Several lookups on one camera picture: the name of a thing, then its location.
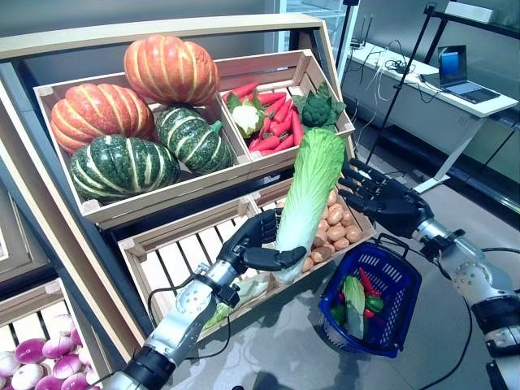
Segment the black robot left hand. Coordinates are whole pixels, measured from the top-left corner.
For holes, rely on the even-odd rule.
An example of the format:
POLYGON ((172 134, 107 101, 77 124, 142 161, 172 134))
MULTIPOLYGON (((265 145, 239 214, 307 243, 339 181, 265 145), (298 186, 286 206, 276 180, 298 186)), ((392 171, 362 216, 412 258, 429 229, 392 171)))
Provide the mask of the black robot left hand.
POLYGON ((303 246, 283 251, 264 247, 276 242, 282 210, 269 209, 247 219, 232 237, 223 243, 218 259, 230 263, 238 275, 245 273, 249 268, 282 271, 304 259, 307 250, 303 246))

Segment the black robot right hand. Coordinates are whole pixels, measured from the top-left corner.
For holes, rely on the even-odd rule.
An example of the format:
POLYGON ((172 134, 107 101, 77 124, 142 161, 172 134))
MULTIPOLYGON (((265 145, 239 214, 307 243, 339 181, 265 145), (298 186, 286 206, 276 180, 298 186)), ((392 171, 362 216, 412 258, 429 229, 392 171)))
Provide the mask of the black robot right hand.
POLYGON ((344 161, 339 194, 356 211, 395 236, 410 239, 434 214, 421 196, 356 158, 344 161))

